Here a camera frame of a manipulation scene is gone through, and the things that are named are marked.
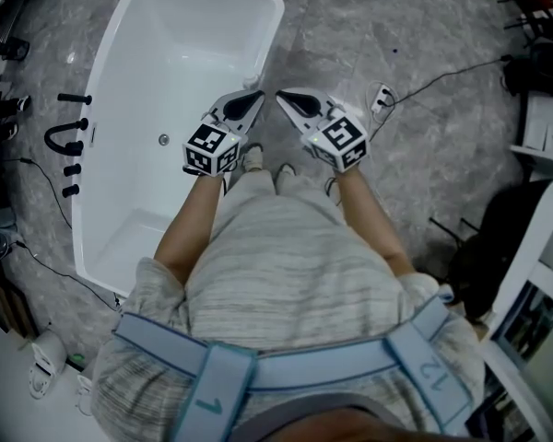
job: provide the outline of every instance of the bathtub rim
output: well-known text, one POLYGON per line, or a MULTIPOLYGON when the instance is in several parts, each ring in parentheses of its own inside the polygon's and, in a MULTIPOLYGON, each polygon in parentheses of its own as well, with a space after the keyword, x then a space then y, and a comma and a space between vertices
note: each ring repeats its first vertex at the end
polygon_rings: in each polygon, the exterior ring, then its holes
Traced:
MULTIPOLYGON (((114 40, 114 37, 116 36, 119 25, 131 1, 132 0, 119 0, 117 7, 115 7, 114 11, 112 12, 111 19, 109 20, 106 30, 104 30, 102 39, 100 40, 99 48, 94 58, 94 63, 90 70, 90 75, 88 77, 86 90, 84 92, 85 95, 91 95, 91 93, 94 92, 94 89, 98 86, 98 83, 100 82, 102 70, 104 68, 107 57, 111 50, 112 42, 114 40)), ((283 2, 283 0, 271 0, 271 1, 275 5, 275 13, 272 17, 270 24, 266 27, 265 37, 261 44, 261 49, 258 53, 256 60, 254 61, 255 74, 251 75, 251 76, 257 77, 258 80, 260 80, 263 74, 263 71, 265 69, 265 64, 266 64, 269 51, 275 41, 275 36, 277 34, 278 27, 280 25, 281 19, 285 12, 285 3, 283 2)), ((89 148, 90 137, 92 136, 92 131, 94 129, 94 122, 91 120, 93 108, 94 108, 93 104, 90 104, 88 106, 82 105, 80 118, 87 118, 89 125, 86 131, 77 130, 77 134, 76 134, 76 140, 82 141, 86 149, 89 148)), ((86 149, 82 152, 82 154, 79 157, 74 157, 74 163, 81 164, 84 161, 84 155, 87 152, 86 149)), ((229 186, 230 177, 231 177, 230 173, 227 173, 224 176, 226 185, 228 186, 229 186)), ((113 285, 109 285, 102 282, 101 280, 92 276, 86 270, 86 266, 84 263, 84 250, 83 250, 84 245, 83 245, 83 234, 82 234, 82 202, 80 198, 81 187, 82 187, 81 173, 78 175, 74 175, 73 177, 70 178, 70 180, 72 181, 72 183, 75 183, 80 187, 80 194, 72 196, 72 242, 73 242, 73 249, 74 249, 74 263, 76 267, 76 273, 81 278, 84 278, 90 281, 91 283, 98 285, 106 290, 112 291, 113 293, 119 295, 120 297, 127 297, 126 291, 121 290, 113 285)), ((220 201, 221 201, 221 198, 223 198, 223 189, 221 190, 221 194, 219 197, 220 201)))

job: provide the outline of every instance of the white extension socket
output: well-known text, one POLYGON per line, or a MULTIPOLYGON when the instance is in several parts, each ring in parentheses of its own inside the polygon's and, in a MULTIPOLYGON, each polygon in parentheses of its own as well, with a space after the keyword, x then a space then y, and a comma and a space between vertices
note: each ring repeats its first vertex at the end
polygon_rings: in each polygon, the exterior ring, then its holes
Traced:
POLYGON ((391 94, 391 89, 387 87, 385 84, 381 84, 379 87, 379 91, 377 92, 377 95, 375 96, 374 100, 371 104, 371 111, 373 114, 378 114, 381 112, 383 108, 385 108, 381 103, 387 103, 387 99, 389 98, 389 95, 391 94))

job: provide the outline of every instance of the beige pants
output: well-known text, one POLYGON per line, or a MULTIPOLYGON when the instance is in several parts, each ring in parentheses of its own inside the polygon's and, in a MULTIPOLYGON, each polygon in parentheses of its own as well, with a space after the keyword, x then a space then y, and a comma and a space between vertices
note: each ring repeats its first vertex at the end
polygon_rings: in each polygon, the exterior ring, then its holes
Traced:
POLYGON ((270 195, 287 196, 311 206, 335 223, 346 223, 342 211, 313 180, 303 175, 282 173, 275 184, 268 170, 257 170, 244 173, 221 199, 212 237, 216 236, 247 203, 260 196, 270 195))

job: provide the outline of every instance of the person's left arm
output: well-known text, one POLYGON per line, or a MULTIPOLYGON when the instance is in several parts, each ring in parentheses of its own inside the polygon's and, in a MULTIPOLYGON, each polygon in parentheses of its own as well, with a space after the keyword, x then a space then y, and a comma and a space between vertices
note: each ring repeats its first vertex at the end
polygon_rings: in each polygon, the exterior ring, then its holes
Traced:
POLYGON ((223 175, 196 180, 154 255, 183 285, 209 244, 222 181, 223 175))

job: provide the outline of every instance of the person's right arm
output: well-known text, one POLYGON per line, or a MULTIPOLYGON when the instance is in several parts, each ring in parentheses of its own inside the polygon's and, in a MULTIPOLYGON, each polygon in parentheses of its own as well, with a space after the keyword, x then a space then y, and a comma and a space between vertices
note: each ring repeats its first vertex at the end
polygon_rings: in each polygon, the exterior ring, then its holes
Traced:
POLYGON ((355 166, 344 173, 337 172, 336 180, 347 224, 384 258, 395 276, 415 272, 391 220, 359 168, 355 166))

